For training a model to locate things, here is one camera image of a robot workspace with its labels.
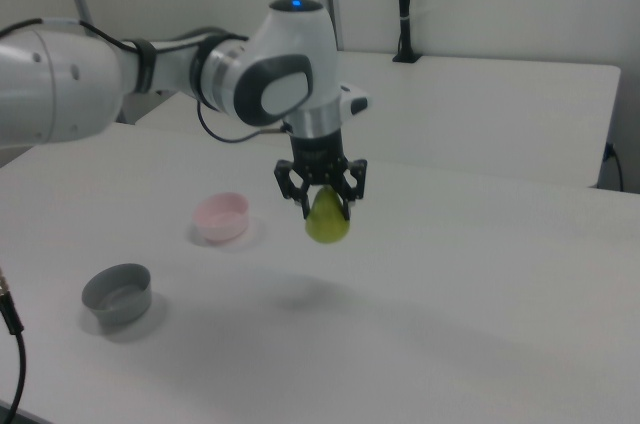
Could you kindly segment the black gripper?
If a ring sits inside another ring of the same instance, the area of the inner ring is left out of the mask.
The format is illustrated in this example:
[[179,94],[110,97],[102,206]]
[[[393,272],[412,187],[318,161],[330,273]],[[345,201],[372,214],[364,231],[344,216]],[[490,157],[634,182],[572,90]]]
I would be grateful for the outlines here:
[[293,161],[278,160],[274,176],[285,200],[293,200],[306,220],[311,211],[311,186],[337,188],[342,215],[351,218],[351,206],[364,198],[368,161],[349,161],[343,150],[342,133],[337,130],[318,138],[291,137]]

